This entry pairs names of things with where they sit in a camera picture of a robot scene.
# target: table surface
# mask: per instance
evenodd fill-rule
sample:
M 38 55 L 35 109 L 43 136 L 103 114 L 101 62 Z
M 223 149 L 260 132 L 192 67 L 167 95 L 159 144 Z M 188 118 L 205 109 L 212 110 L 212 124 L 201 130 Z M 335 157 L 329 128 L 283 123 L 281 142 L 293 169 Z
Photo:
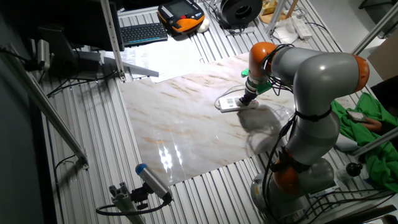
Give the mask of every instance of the table surface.
M 285 8 L 288 9 L 291 3 L 289 0 Z M 308 10 L 307 22 L 324 25 L 308 0 L 300 1 L 298 6 Z M 153 7 L 122 12 L 119 14 L 119 23 L 123 27 L 159 22 L 156 9 Z M 278 44 L 277 40 L 270 40 L 266 36 L 264 32 L 266 25 L 263 23 L 252 24 L 253 33 L 225 36 L 215 21 L 211 19 L 210 22 L 208 32 L 189 35 L 189 39 L 197 46 L 202 63 L 241 55 L 259 41 Z M 308 44 L 313 49 L 324 52 L 338 51 L 338 46 L 329 35 L 316 27 L 310 27 L 310 31 L 313 38 Z M 126 75 L 129 81 L 135 77 L 129 70 L 126 71 Z M 44 92 L 48 93 L 59 84 L 60 80 L 50 80 L 43 82 L 42 87 Z M 65 223 L 129 223 L 125 217 L 105 217 L 95 212 L 96 207 L 111 204 L 109 186 L 118 186 L 120 182 L 125 182 L 132 190 L 142 185 L 142 180 L 134 171 L 137 164 L 142 163 L 136 141 L 138 133 L 133 129 L 134 123 L 129 119 L 121 91 L 123 85 L 129 83 L 121 83 L 118 78 L 99 80 L 98 83 L 85 83 L 64 89 L 50 99 L 79 144 L 85 148 L 90 165 L 88 170 L 83 170 L 75 165 L 78 164 L 76 158 L 60 165 L 57 169 L 60 201 L 56 195 L 54 172 L 50 169 L 59 223 L 63 223 L 61 209 Z M 341 99 L 343 105 L 354 107 L 360 94 L 355 93 Z M 44 129 L 50 167 L 73 155 L 53 127 L 47 126 L 45 117 Z M 334 169 L 354 161 L 352 157 L 333 149 L 325 155 L 325 158 L 331 162 Z M 267 154 L 261 153 L 173 184 L 170 186 L 174 196 L 171 206 L 143 217 L 147 223 L 262 223 L 261 216 L 251 201 L 249 188 L 252 179 L 264 171 L 267 160 Z M 341 186 L 341 189 L 369 189 L 370 187 L 362 181 L 366 177 L 367 173 L 362 172 L 360 177 Z M 343 197 L 336 195 L 329 197 L 328 200 L 340 199 Z M 303 206 L 308 206 L 312 201 L 313 199 L 305 198 Z M 150 195 L 148 204 L 150 208 L 154 208 L 159 206 L 161 201 L 155 195 Z M 359 206 L 364 206 L 364 203 L 351 205 L 353 204 L 340 206 L 333 212 L 323 214 L 319 220 L 325 222 L 336 215 L 344 215 Z
M 242 96 L 248 54 L 217 60 L 162 83 L 121 86 L 142 161 L 170 185 L 271 150 L 294 113 L 289 92 L 257 97 L 255 110 L 221 113 L 218 96 L 233 86 Z

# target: monitor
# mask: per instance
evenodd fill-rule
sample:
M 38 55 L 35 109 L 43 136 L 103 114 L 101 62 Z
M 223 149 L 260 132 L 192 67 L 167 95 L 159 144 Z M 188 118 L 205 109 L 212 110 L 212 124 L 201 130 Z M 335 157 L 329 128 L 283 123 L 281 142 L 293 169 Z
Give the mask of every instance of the monitor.
M 124 50 L 115 2 L 110 1 L 120 51 Z M 58 25 L 74 45 L 112 51 L 100 0 L 10 0 L 0 2 L 1 14 L 22 37 L 43 39 L 39 26 Z

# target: robotic arm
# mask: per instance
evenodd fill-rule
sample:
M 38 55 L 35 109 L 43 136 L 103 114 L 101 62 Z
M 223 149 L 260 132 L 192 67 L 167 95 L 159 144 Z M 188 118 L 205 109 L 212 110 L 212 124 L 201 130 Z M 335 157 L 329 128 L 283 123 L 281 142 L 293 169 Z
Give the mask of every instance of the robotic arm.
M 248 105 L 255 99 L 258 86 L 270 76 L 293 86 L 296 113 L 289 141 L 271 167 L 273 178 L 264 185 L 268 173 L 259 174 L 253 180 L 251 195 L 258 209 L 272 205 L 277 216 L 283 217 L 292 213 L 287 207 L 299 197 L 333 183 L 333 168 L 322 158 L 340 132 L 339 119 L 330 104 L 335 98 L 361 90 L 368 81 L 369 67 L 356 55 L 288 45 L 277 49 L 272 43 L 260 42 L 249 53 L 249 76 L 241 103 Z

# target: black monitor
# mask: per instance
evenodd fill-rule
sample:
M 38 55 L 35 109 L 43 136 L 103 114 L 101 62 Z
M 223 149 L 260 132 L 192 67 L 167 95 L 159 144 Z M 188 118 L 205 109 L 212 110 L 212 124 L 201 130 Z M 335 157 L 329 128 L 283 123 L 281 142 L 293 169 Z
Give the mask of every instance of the black monitor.
M 67 40 L 75 45 L 89 45 L 112 51 L 100 0 L 7 0 L 0 11 L 22 37 L 39 40 L 44 37 L 39 26 L 62 27 Z M 120 50 L 123 40 L 116 4 L 109 2 Z
M 123 51 L 116 4 L 111 1 L 109 6 Z M 7 0 L 0 1 L 0 11 L 21 37 L 49 43 L 54 54 L 49 76 L 94 80 L 100 71 L 101 54 L 73 48 L 89 45 L 113 50 L 100 0 Z

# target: green cloth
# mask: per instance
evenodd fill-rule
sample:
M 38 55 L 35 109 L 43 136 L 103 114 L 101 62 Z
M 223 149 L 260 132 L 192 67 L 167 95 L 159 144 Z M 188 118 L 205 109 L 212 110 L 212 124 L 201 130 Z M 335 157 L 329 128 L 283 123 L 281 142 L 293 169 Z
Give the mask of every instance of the green cloth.
M 331 108 L 340 119 L 340 132 L 356 141 L 359 146 L 364 146 L 380 137 L 380 135 L 370 132 L 361 123 L 354 123 L 350 120 L 346 109 L 336 101 L 331 104 Z M 355 110 L 347 110 L 361 112 L 369 118 L 398 126 L 398 118 L 388 113 L 379 101 L 367 93 L 362 94 Z M 386 142 L 367 152 L 365 158 L 372 181 L 398 192 L 398 152 L 391 142 Z

